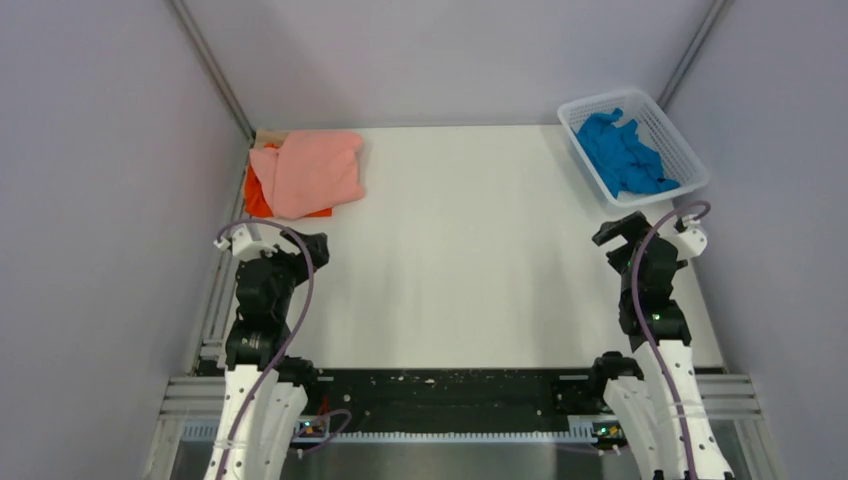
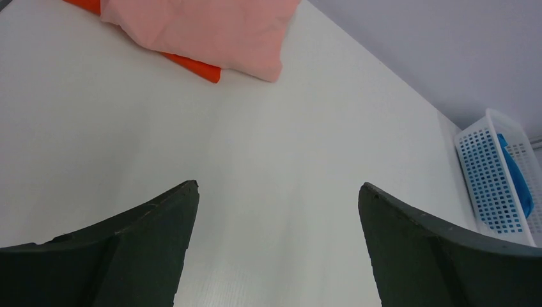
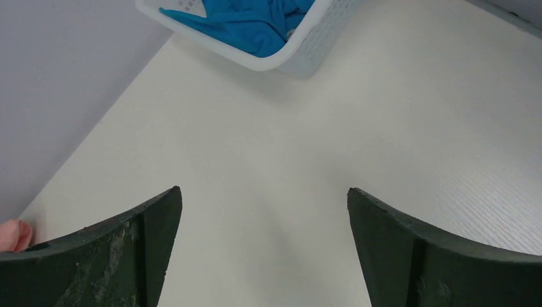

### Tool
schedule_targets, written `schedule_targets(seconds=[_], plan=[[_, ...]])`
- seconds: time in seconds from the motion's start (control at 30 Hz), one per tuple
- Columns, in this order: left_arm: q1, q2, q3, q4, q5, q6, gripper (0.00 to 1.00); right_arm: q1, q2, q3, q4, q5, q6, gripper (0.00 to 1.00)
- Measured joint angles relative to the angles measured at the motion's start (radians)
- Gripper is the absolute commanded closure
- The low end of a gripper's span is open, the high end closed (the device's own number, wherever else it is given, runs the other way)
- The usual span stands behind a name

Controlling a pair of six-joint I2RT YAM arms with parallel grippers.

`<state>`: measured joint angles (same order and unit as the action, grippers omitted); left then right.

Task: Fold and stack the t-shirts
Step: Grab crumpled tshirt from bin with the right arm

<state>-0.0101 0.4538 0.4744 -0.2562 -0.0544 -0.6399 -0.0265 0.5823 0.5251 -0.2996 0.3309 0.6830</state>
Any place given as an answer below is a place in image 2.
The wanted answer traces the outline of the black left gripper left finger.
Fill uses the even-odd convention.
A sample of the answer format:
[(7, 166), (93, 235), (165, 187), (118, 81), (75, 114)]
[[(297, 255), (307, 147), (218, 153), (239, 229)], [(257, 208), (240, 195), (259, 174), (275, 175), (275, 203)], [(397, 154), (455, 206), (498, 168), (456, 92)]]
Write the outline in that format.
[(199, 203), (188, 180), (43, 243), (1, 249), (2, 306), (172, 306)]

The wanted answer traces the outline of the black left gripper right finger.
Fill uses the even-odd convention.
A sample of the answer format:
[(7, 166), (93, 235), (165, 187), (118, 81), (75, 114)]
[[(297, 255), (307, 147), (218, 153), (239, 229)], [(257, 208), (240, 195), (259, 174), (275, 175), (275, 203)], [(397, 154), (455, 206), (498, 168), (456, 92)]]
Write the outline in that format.
[(383, 306), (540, 306), (541, 250), (462, 228), (373, 184), (359, 216)]

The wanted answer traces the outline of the blue t shirt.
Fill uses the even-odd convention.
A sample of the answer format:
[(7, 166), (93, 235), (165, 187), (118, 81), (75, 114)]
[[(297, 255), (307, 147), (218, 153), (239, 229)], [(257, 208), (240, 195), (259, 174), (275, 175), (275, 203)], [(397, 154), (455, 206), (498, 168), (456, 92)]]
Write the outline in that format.
[(507, 168), (510, 172), (511, 178), (513, 180), (513, 183), (515, 185), (516, 193), (518, 195), (518, 198), (520, 200), (520, 204), (523, 209), (523, 213), (526, 218), (530, 216), (532, 213), (532, 210), (534, 209), (534, 202), (532, 199), (532, 195), (530, 193), (530, 189), (527, 185), (527, 182), (522, 175), (522, 172), (520, 168), (518, 167), (515, 160), (512, 158), (510, 153), (507, 151), (508, 143), (505, 139), (505, 137), (502, 134), (497, 134), (497, 138), (499, 140), (500, 147), (503, 151), (503, 155), (507, 164)]

